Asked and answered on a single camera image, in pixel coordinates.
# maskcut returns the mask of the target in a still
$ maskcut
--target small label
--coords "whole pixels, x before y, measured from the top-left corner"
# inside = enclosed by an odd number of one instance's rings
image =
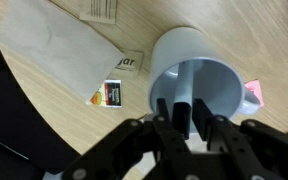
[[[262,96],[262,90],[259,80],[250,81],[245,84],[245,87],[250,90],[254,95],[257,97],[257,99],[261,103],[261,107],[264,106],[263,96]]]
[[[121,80],[105,80],[102,86],[86,104],[104,107],[122,107]]]
[[[111,75],[118,78],[135,78],[141,68],[143,53],[130,50],[122,50],[124,58],[118,63]]]
[[[83,0],[80,19],[115,24],[117,0]]]

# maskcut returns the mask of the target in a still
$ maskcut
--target light wood surface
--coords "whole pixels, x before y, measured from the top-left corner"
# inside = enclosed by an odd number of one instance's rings
[[[9,0],[0,1],[0,24]],[[81,0],[53,0],[78,16]],[[116,25],[89,23],[120,49],[144,52],[137,79],[122,79],[122,109],[86,106],[41,69],[0,44],[20,85],[46,121],[76,150],[85,152],[126,118],[149,112],[147,103],[151,52],[166,31],[194,27],[241,74],[259,79],[265,107],[253,116],[288,131],[288,1],[287,0],[119,0]],[[129,178],[139,177],[136,170]]]

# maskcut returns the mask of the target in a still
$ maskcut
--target pink object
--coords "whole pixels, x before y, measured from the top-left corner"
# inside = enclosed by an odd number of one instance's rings
[[[262,90],[261,90],[261,85],[260,85],[260,81],[254,80],[254,81],[250,81],[248,83],[245,84],[245,87],[250,90],[252,93],[254,93],[254,95],[258,98],[258,100],[261,103],[261,107],[264,106],[264,101],[263,101],[263,96],[262,96]]]

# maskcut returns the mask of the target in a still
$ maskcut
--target white mug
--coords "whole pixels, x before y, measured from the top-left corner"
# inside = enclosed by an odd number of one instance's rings
[[[184,65],[179,64],[186,64],[185,70],[181,71],[179,67]],[[191,76],[187,77],[191,79],[177,81],[178,72],[190,71]],[[237,112],[254,114],[260,107],[257,97],[245,88],[239,74],[214,51],[205,36],[187,27],[168,31],[154,47],[149,86],[153,112],[159,98],[165,99],[170,117],[178,99],[201,98],[213,114],[227,118]],[[190,132],[196,132],[192,121]]]

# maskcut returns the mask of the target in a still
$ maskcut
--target wooden table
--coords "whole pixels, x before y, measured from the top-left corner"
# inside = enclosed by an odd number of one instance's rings
[[[53,0],[78,16],[81,0]],[[9,0],[0,1],[0,24]],[[166,31],[189,26],[201,30],[236,68],[244,81],[259,79],[265,107],[253,116],[288,131],[288,1],[287,0],[119,0],[116,25],[89,23],[118,48],[144,52],[139,77],[123,80],[123,108],[86,106],[29,60],[0,44],[17,80],[46,121],[76,150],[85,152],[126,118],[149,112],[150,59]],[[139,177],[132,171],[130,179]]]

